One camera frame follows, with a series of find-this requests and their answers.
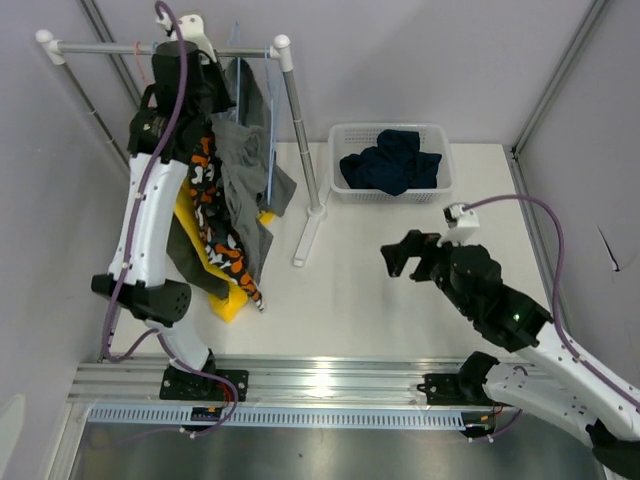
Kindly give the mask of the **navy blue shorts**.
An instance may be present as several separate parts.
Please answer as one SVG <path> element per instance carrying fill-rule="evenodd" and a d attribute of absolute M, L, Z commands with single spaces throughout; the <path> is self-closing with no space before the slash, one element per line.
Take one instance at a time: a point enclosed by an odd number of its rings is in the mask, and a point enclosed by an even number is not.
<path fill-rule="evenodd" d="M 351 189 L 399 196 L 411 189 L 435 189 L 442 158 L 421 150 L 417 131 L 386 129 L 374 146 L 343 157 L 339 168 Z"/>

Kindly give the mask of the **grey shorts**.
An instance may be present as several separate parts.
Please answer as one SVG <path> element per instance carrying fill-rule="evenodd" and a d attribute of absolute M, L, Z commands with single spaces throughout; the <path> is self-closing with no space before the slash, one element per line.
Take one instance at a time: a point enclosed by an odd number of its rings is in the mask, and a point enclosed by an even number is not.
<path fill-rule="evenodd" d="M 282 217 L 297 188 L 297 183 L 276 161 L 273 198 L 266 201 L 269 156 L 269 100 L 259 87 L 249 63 L 242 65 L 241 124 L 235 123 L 235 107 L 211 117 L 216 155 L 222 163 L 222 182 L 232 226 L 239 233 L 249 272 L 261 281 L 273 234 L 260 222 L 261 213 Z M 235 59 L 224 69 L 231 96 L 235 93 Z"/>

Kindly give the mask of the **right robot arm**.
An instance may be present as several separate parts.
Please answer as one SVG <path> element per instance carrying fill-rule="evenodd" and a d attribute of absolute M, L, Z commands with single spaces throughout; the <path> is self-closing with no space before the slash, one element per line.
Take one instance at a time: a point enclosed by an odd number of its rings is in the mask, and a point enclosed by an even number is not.
<path fill-rule="evenodd" d="M 568 335 L 539 303 L 506 285 L 500 264 L 483 246 L 456 246 L 411 230 L 381 254 L 392 277 L 418 258 L 413 281 L 434 283 L 486 341 L 546 374 L 519 377 L 496 358 L 475 352 L 456 380 L 464 401 L 487 397 L 517 407 L 580 440 L 608 470 L 638 478 L 638 388 Z"/>

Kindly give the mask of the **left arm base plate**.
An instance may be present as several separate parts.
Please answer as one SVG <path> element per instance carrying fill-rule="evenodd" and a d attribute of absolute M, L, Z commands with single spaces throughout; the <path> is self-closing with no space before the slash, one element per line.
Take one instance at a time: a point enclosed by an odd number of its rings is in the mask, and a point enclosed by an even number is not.
<path fill-rule="evenodd" d="M 216 375 L 228 380 L 236 387 L 239 402 L 246 400 L 249 386 L 247 370 L 219 369 Z M 233 393 L 226 384 L 168 367 L 163 374 L 159 398 L 179 401 L 232 402 Z"/>

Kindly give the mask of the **blue hanger of grey shorts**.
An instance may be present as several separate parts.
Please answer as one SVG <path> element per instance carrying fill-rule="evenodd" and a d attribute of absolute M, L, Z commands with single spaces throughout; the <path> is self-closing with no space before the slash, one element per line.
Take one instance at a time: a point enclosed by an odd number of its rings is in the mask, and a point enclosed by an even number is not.
<path fill-rule="evenodd" d="M 237 20 L 235 20 L 231 26 L 231 31 L 230 31 L 230 36 L 227 40 L 227 46 L 228 47 L 237 47 L 240 44 L 240 38 L 241 38 L 241 33 L 240 33 L 240 24 Z M 236 107 L 235 107 L 235 123 L 240 125 L 241 124 L 241 113 L 242 113 L 242 92 L 241 92 L 241 87 L 242 87 L 242 65 L 241 65 L 241 58 L 240 57 L 236 57 L 235 58 L 235 66 L 236 66 L 236 73 L 235 73 L 235 93 L 236 93 Z"/>

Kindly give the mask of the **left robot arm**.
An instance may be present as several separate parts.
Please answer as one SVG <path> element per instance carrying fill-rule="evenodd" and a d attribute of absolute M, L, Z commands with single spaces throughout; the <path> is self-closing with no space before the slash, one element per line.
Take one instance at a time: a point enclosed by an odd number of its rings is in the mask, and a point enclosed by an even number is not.
<path fill-rule="evenodd" d="M 123 308 L 157 336 L 171 367 L 184 372 L 182 388 L 197 400 L 216 390 L 215 358 L 184 318 L 191 288 L 167 278 L 165 254 L 191 158 L 211 132 L 217 89 L 202 54 L 195 43 L 174 40 L 160 44 L 152 55 L 155 81 L 129 126 L 130 178 L 119 241 L 107 272 L 91 281 L 92 291 L 109 301 L 103 356 L 120 363 L 132 355 L 110 351 L 116 313 Z"/>

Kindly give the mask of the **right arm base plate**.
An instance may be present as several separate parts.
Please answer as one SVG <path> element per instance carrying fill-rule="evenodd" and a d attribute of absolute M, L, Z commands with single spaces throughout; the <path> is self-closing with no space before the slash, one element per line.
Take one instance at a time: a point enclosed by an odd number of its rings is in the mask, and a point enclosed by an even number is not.
<path fill-rule="evenodd" d="M 491 399 L 483 389 L 486 383 L 486 375 L 430 373 L 422 377 L 416 390 L 426 396 L 427 404 L 431 406 L 512 407 L 512 404 Z"/>

